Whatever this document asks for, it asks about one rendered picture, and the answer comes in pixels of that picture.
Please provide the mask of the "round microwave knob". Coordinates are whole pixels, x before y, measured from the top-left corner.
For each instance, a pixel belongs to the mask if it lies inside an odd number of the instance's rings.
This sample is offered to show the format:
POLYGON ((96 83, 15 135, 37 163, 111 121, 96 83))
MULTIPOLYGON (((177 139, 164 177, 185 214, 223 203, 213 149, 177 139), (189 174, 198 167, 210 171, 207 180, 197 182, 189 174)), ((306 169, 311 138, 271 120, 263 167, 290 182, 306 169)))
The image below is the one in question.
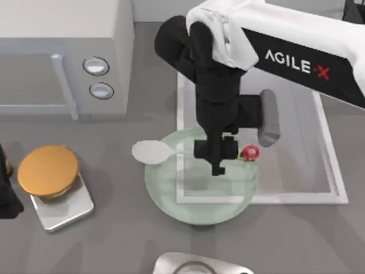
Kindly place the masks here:
POLYGON ((82 66, 85 72, 92 76, 103 76, 110 70, 109 63, 101 57, 85 59, 82 66))
POLYGON ((96 99, 108 100, 114 95, 114 89, 107 83, 99 82, 89 86, 89 93, 96 99))

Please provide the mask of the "grey rounded metal object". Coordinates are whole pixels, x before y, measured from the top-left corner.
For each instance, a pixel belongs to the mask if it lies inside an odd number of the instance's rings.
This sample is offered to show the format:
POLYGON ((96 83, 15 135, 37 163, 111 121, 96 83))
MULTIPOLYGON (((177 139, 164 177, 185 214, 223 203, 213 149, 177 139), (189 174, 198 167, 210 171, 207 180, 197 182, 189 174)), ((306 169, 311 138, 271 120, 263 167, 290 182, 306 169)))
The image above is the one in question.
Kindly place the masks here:
POLYGON ((160 255, 152 274, 254 274, 244 266, 183 252, 160 255))

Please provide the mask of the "orange lidded round jar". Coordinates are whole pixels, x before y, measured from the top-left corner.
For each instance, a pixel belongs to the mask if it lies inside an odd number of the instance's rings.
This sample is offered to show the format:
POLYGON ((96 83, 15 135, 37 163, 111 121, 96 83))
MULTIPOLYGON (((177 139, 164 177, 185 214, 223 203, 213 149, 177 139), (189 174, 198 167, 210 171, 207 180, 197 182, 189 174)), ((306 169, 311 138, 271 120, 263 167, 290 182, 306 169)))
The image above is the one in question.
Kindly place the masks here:
POLYGON ((77 155, 61 145, 32 150, 18 166, 17 179, 32 196, 50 198, 67 191, 79 174, 77 155))

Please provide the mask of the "pale microwave oven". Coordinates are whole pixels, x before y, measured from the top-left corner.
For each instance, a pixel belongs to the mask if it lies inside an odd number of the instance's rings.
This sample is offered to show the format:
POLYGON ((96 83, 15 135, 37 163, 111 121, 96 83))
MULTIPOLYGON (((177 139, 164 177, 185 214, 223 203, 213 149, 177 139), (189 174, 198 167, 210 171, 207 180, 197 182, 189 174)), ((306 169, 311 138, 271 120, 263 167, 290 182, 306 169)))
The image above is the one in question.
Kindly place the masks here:
POLYGON ((61 55, 78 118, 127 113, 134 37, 131 0, 0 0, 0 54, 61 55), (85 72, 83 61, 93 57, 109 63, 107 74, 85 72), (113 97, 89 93, 99 82, 113 97))

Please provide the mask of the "pale green round plate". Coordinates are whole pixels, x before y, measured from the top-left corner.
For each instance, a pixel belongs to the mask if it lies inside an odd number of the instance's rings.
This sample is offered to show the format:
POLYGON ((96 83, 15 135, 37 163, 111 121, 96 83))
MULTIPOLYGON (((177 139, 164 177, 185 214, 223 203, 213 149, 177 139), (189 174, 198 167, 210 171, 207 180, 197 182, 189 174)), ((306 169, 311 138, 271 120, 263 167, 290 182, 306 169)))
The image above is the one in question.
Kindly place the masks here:
MULTIPOLYGON (((162 139, 175 149, 193 150, 205 139, 200 128, 175 131, 162 139)), ((239 215, 254 198, 258 163, 224 160, 225 175, 212 176, 208 162, 178 154, 163 164, 145 166, 145 184, 152 201, 167 215, 192 225, 215 225, 239 215)))

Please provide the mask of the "white sink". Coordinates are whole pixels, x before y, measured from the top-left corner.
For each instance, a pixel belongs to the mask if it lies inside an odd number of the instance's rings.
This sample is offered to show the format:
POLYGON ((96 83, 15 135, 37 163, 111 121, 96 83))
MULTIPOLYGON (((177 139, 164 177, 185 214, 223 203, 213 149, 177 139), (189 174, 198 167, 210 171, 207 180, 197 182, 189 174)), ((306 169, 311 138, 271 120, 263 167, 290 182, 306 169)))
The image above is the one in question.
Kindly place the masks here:
POLYGON ((281 137, 261 150, 253 204, 347 204, 347 192, 322 101, 316 92, 254 69, 241 83, 244 94, 276 95, 281 137))

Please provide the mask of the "white spoon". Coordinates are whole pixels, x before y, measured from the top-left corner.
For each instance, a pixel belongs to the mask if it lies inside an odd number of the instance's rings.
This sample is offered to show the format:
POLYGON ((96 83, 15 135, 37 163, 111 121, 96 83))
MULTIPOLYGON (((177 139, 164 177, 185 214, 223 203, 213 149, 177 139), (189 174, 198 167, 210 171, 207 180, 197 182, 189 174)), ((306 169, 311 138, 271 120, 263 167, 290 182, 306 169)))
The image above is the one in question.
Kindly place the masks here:
POLYGON ((159 140, 141 140, 132 146, 132 155, 140 163, 157 165, 166 162, 173 155, 192 155, 192 151, 174 149, 159 140))

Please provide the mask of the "microwave oven door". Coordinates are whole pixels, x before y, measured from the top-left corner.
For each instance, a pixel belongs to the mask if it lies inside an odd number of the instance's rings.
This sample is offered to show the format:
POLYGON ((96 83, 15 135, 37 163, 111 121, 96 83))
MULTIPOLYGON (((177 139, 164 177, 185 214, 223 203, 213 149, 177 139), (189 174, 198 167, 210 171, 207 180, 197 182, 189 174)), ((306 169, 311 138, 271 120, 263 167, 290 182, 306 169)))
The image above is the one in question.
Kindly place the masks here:
POLYGON ((52 54, 0 54, 0 115, 71 115, 52 54))

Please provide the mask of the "small red strawberry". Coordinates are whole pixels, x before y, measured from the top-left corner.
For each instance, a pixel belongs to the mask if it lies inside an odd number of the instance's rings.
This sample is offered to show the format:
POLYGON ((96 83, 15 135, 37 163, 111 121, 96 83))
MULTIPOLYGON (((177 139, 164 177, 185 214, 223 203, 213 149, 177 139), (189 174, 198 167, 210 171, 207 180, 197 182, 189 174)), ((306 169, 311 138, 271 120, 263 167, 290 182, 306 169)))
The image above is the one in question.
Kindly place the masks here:
POLYGON ((245 162, 255 162, 260 155, 259 147, 253 144, 245 146, 238 155, 238 159, 245 162))

